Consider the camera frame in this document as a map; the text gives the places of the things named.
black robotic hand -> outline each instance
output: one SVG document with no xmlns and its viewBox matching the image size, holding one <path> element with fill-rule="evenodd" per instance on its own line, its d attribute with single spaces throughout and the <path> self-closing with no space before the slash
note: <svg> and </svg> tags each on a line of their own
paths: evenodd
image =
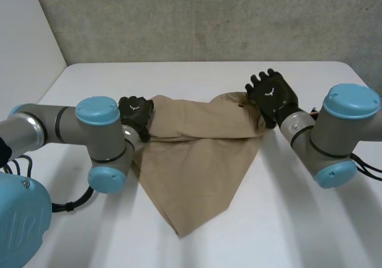
<svg viewBox="0 0 382 268">
<path fill-rule="evenodd" d="M 266 127 L 273 129 L 281 124 L 283 111 L 299 110 L 298 98 L 279 72 L 268 69 L 268 75 L 260 72 L 251 76 L 251 84 L 246 84 L 249 103 L 258 106 L 266 122 Z"/>
<path fill-rule="evenodd" d="M 147 130 L 147 122 L 153 112 L 154 102 L 143 97 L 122 97 L 119 99 L 118 109 L 121 113 L 122 125 L 135 129 L 141 141 L 143 143 L 148 142 L 150 134 Z"/>
</svg>

folded cloth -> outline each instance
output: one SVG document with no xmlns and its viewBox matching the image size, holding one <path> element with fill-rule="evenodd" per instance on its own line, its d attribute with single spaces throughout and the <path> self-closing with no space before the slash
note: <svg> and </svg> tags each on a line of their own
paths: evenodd
<svg viewBox="0 0 382 268">
<path fill-rule="evenodd" d="M 133 170 L 180 237 L 228 209 L 260 145 L 265 122 L 245 93 L 210 103 L 153 99 L 152 139 Z"/>
</svg>

white table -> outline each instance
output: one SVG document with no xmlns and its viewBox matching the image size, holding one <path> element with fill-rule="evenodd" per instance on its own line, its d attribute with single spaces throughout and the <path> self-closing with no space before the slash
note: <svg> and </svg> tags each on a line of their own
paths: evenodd
<svg viewBox="0 0 382 268">
<path fill-rule="evenodd" d="M 300 107 L 320 108 L 342 82 L 363 84 L 338 62 L 212 62 L 76 64 L 42 104 L 76 106 L 89 96 L 145 96 L 210 101 L 243 91 L 252 73 L 274 68 Z M 381 143 L 356 153 L 382 167 Z M 30 153 L 33 177 L 58 203 L 87 188 L 90 160 L 81 146 L 50 144 Z M 263 145 L 230 208 L 183 239 L 157 212 L 133 173 L 118 195 L 97 195 L 77 212 L 55 214 L 27 267 L 381 267 L 382 183 L 358 175 L 340 189 L 321 189 L 278 129 Z"/>
</svg>

white logo on glove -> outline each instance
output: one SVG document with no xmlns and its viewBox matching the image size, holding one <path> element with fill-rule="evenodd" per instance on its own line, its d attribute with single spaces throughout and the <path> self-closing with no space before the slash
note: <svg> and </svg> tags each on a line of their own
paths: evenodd
<svg viewBox="0 0 382 268">
<path fill-rule="evenodd" d="M 273 96 L 273 92 L 275 91 L 275 89 L 274 88 L 272 88 L 272 91 L 271 92 L 269 92 L 269 93 L 265 93 L 264 95 L 265 96 Z"/>
</svg>

concrete wall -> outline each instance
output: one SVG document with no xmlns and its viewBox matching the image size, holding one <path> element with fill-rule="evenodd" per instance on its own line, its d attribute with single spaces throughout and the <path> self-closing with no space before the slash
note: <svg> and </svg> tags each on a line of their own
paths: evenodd
<svg viewBox="0 0 382 268">
<path fill-rule="evenodd" d="M 382 0 L 39 0 L 68 64 L 337 60 L 382 92 Z"/>
</svg>

